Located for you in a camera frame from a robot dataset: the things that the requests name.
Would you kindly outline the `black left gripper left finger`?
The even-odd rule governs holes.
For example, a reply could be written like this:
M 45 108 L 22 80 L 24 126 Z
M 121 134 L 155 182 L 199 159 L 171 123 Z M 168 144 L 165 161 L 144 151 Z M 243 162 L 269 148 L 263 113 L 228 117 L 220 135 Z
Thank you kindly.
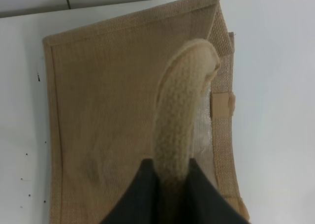
M 172 222 L 172 199 L 156 173 L 152 159 L 144 159 L 130 186 L 102 224 L 159 224 Z

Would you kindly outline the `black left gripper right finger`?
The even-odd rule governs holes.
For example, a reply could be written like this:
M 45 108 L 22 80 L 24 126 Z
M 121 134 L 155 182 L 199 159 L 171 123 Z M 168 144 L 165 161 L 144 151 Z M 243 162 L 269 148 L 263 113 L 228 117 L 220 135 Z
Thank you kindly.
M 184 188 L 183 223 L 248 223 L 223 199 L 195 159 L 189 160 L 189 173 Z

